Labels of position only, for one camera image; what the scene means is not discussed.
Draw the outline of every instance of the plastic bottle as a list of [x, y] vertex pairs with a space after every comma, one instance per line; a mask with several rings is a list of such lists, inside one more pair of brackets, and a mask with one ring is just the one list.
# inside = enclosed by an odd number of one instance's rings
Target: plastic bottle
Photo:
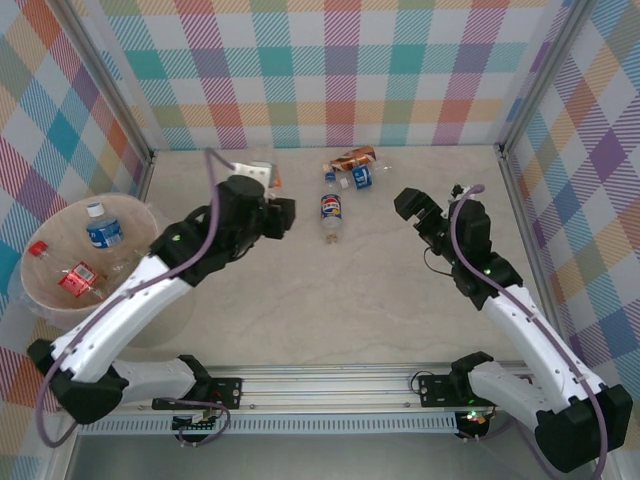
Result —
[[60, 278], [58, 285], [76, 298], [77, 308], [95, 305], [109, 296], [104, 276], [85, 262], [59, 258], [43, 241], [31, 245], [28, 252], [43, 262], [44, 269]]
[[380, 181], [381, 175], [389, 173], [390, 171], [391, 167], [389, 167], [389, 165], [381, 160], [376, 160], [373, 163], [354, 167], [350, 172], [347, 172], [345, 176], [340, 179], [340, 186], [343, 190], [349, 187], [362, 190]]
[[111, 287], [117, 288], [135, 270], [141, 257], [128, 251], [118, 219], [107, 214], [102, 203], [87, 205], [87, 213], [89, 240], [99, 251], [100, 265], [108, 272], [107, 281]]
[[354, 186], [360, 190], [372, 186], [391, 167], [376, 154], [373, 147], [360, 147], [331, 160], [324, 166], [325, 172], [344, 173], [340, 179], [343, 189]]
[[325, 173], [324, 191], [320, 201], [320, 218], [327, 243], [336, 243], [342, 233], [342, 201], [339, 191], [336, 174]]
[[87, 233], [94, 247], [111, 248], [122, 242], [124, 237], [118, 219], [107, 215], [102, 203], [96, 202], [87, 205], [87, 213], [91, 218], [87, 225]]

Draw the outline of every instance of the water bottle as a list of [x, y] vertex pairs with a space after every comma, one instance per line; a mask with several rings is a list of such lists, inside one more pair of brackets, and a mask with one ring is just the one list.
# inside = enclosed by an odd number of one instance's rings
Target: water bottle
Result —
[[119, 285], [135, 269], [140, 261], [136, 252], [129, 252], [123, 243], [124, 235], [118, 219], [109, 215], [102, 203], [87, 205], [89, 240], [99, 253], [100, 264], [108, 272], [109, 284]]
[[391, 167], [381, 160], [354, 167], [340, 179], [342, 189], [355, 187], [356, 190], [368, 188], [380, 180], [380, 176], [391, 171]]
[[122, 242], [122, 229], [118, 219], [107, 215], [102, 203], [87, 205], [87, 213], [91, 219], [87, 225], [91, 245], [96, 248], [110, 248]]
[[342, 230], [342, 202], [339, 190], [336, 174], [334, 172], [325, 173], [324, 191], [320, 201], [320, 221], [327, 243], [336, 243]]

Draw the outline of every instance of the bottle label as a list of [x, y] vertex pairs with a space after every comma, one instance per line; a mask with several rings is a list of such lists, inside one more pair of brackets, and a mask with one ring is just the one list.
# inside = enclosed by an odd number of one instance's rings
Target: bottle label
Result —
[[109, 248], [118, 245], [122, 241], [122, 229], [118, 220], [114, 219], [108, 225], [100, 227], [87, 227], [91, 244], [96, 248]]
[[98, 281], [99, 275], [84, 262], [80, 262], [58, 282], [62, 288], [78, 298]]
[[353, 182], [358, 190], [370, 187], [373, 184], [371, 171], [366, 165], [354, 168], [351, 173], [353, 174]]
[[376, 152], [373, 147], [360, 147], [345, 153], [335, 160], [331, 160], [331, 168], [334, 172], [346, 172], [360, 165], [366, 165], [376, 161]]
[[337, 217], [342, 218], [342, 208], [340, 195], [330, 193], [322, 197], [320, 202], [320, 214], [322, 218]]

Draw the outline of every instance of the brown bottle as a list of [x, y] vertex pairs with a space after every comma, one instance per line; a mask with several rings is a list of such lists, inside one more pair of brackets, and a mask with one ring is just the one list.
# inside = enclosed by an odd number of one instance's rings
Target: brown bottle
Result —
[[329, 165], [334, 172], [346, 172], [375, 161], [376, 152], [373, 147], [360, 147], [345, 153], [335, 160], [331, 160]]

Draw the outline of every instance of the metal bracket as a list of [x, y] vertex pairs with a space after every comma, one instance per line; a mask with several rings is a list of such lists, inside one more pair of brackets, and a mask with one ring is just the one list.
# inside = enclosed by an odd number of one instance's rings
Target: metal bracket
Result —
[[[423, 408], [432, 407], [460, 407], [460, 399], [456, 395], [449, 375], [421, 375], [418, 377], [418, 391], [420, 405]], [[488, 400], [474, 397], [468, 402], [468, 407], [493, 407]]]
[[269, 188], [272, 186], [274, 180], [272, 175], [275, 173], [275, 170], [270, 163], [254, 162], [252, 165], [234, 163], [233, 166], [235, 167], [233, 171], [234, 175], [253, 178], [264, 187], [265, 198], [268, 197]]
[[[221, 403], [229, 410], [238, 410], [240, 408], [240, 399], [242, 398], [242, 378], [212, 378], [210, 384], [210, 392], [212, 394], [211, 401]], [[151, 402], [152, 410], [197, 410], [192, 405], [181, 405], [179, 403], [170, 403], [160, 398], [154, 398]]]

